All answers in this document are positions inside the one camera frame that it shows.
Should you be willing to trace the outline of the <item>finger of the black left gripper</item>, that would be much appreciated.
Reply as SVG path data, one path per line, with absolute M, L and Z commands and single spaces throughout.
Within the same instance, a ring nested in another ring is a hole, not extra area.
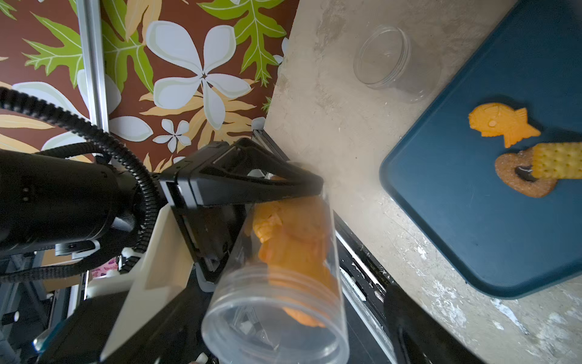
M 324 181 L 243 138 L 201 148 L 163 171 L 159 183 L 174 207 L 214 207 L 317 196 Z

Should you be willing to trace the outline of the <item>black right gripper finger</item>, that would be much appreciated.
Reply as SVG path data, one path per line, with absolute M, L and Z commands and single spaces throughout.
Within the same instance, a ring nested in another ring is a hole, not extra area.
M 482 363 L 402 288 L 386 287 L 384 315 L 398 363 Z

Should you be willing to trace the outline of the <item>clear plastic cookie jar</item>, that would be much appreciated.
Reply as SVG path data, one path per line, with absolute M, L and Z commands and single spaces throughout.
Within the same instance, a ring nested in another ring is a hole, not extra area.
M 360 45 L 353 62 L 365 86 L 406 103 L 427 98 L 437 87 L 440 60 L 403 29 L 381 25 Z

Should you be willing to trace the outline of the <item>orange cookie pile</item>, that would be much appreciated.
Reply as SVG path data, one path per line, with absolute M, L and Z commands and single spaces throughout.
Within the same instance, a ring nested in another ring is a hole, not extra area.
M 280 270 L 309 279 L 307 285 L 285 282 L 269 276 L 273 285 L 292 288 L 333 302 L 339 283 L 327 262 L 332 248 L 330 209 L 319 196 L 303 197 L 255 205 L 252 228 L 261 247 L 258 259 L 272 274 Z

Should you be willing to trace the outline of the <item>yellow rectangular cracker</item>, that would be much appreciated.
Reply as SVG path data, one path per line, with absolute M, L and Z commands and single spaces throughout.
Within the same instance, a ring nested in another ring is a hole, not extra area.
M 539 143 L 532 151 L 536 179 L 581 179 L 581 143 Z

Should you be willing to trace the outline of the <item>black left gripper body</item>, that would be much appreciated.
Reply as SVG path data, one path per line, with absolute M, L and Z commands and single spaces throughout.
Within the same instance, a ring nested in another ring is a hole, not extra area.
M 244 205 L 194 206 L 171 204 L 186 246 L 208 282 L 217 282 L 246 219 Z

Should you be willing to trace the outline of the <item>clear jar with cookies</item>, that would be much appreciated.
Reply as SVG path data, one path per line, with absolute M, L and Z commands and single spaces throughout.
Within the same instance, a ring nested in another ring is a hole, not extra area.
M 339 296 L 333 302 L 288 287 L 269 276 L 307 285 L 291 271 L 270 273 L 258 259 L 261 247 L 252 228 L 251 206 L 230 259 L 202 321 L 202 338 L 222 363 L 344 363 L 347 346 L 338 338 Z M 327 262 L 333 268 L 335 242 Z

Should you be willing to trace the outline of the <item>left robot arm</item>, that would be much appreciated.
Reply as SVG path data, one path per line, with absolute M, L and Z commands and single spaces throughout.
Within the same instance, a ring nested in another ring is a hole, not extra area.
M 2 88 L 1 107 L 62 127 L 83 142 L 36 153 L 1 153 L 1 253 L 4 256 L 96 241 L 80 262 L 5 273 L 4 283 L 68 278 L 98 268 L 125 247 L 129 272 L 152 242 L 159 211 L 170 206 L 192 258 L 215 283 L 242 228 L 244 207 L 315 197 L 321 177 L 243 138 L 213 142 L 151 173 L 109 133 L 59 106 Z

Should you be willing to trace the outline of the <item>round brown cookie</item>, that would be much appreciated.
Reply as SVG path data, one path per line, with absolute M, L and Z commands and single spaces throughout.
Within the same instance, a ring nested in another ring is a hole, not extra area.
M 556 179 L 538 179 L 533 176 L 533 150 L 506 153 L 495 160 L 498 177 L 510 188 L 527 197 L 542 198 L 553 192 Z

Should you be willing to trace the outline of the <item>orange fish-shaped cookie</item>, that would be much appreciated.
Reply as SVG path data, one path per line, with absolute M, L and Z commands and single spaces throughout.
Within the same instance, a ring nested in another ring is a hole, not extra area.
M 541 132 L 529 124 L 526 108 L 513 109 L 502 103 L 486 103 L 469 115 L 470 128 L 482 137 L 503 137 L 506 149 L 522 140 L 538 137 Z

